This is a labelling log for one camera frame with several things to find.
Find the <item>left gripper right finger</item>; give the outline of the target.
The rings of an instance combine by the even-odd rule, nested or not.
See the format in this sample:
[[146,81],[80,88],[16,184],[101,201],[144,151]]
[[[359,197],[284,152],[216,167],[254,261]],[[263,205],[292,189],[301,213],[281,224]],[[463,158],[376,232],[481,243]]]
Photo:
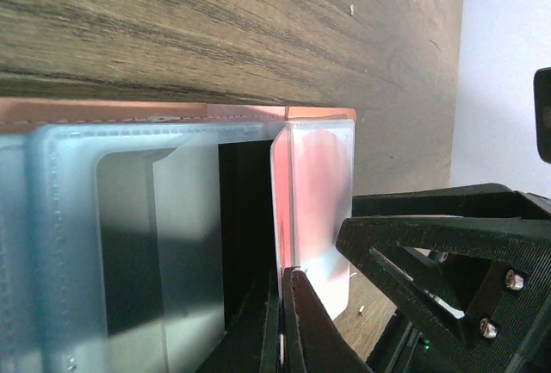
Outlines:
[[282,297],[285,372],[370,371],[336,329],[303,271],[284,271]]

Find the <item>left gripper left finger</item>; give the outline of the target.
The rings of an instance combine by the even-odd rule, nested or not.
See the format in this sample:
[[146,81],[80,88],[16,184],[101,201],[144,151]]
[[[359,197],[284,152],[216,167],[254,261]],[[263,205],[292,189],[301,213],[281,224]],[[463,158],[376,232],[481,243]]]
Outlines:
[[277,372],[280,369],[280,300],[275,272],[255,279],[223,339],[200,372]]

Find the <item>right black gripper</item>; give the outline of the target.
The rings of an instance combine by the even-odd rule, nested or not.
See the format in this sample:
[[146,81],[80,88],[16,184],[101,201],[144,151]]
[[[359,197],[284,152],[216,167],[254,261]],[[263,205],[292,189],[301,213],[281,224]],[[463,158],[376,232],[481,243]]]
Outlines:
[[337,249],[455,371],[536,357],[550,330],[547,198],[483,183],[354,196],[352,215]]

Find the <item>black credit card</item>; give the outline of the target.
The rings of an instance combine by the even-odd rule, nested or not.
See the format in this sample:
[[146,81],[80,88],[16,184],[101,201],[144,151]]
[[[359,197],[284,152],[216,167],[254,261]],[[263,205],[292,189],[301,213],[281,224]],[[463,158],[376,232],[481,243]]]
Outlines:
[[113,372],[193,372],[276,266],[267,140],[119,152],[97,165]]

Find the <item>pink leather card holder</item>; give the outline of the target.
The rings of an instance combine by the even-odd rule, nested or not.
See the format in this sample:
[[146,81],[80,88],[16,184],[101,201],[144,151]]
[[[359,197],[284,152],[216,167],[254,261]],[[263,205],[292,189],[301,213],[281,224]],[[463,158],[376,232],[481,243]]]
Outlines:
[[355,120],[352,109],[4,98],[2,371],[113,372],[96,176],[105,156],[258,140],[271,144],[275,268],[264,274],[277,278],[282,370],[283,273],[302,270],[294,265],[292,127],[352,121],[355,132]]

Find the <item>red credit card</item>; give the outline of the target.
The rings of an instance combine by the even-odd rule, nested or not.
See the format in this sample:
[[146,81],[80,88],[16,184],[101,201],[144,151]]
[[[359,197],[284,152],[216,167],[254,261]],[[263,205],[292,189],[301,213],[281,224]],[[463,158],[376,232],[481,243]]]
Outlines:
[[335,243],[351,216],[354,123],[294,125],[292,142],[294,265],[334,320],[349,301],[350,264]]

